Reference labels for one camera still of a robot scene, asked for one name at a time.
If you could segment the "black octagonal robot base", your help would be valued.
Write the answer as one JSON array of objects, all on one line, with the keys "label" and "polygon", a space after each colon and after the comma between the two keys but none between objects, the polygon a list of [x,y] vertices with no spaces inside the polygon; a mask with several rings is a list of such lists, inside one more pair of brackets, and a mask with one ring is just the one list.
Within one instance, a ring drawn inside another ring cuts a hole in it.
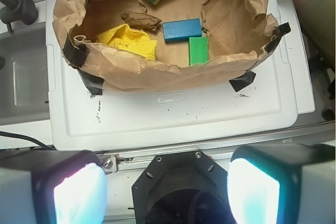
[{"label": "black octagonal robot base", "polygon": [[136,223],[235,223],[227,171],[201,151],[157,155],[132,185]]}]

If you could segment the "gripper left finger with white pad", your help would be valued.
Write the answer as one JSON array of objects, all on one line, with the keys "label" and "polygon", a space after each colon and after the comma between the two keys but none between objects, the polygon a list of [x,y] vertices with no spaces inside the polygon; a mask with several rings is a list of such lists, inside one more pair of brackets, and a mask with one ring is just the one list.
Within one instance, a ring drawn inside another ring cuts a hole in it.
[{"label": "gripper left finger with white pad", "polygon": [[92,151],[1,153],[1,223],[102,223],[107,178]]}]

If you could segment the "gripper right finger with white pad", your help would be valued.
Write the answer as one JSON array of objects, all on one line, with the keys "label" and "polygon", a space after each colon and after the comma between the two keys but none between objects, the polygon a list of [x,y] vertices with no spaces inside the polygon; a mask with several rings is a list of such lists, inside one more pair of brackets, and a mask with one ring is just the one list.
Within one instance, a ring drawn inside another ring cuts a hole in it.
[{"label": "gripper right finger with white pad", "polygon": [[240,146],[227,193],[237,223],[335,223],[335,147]]}]

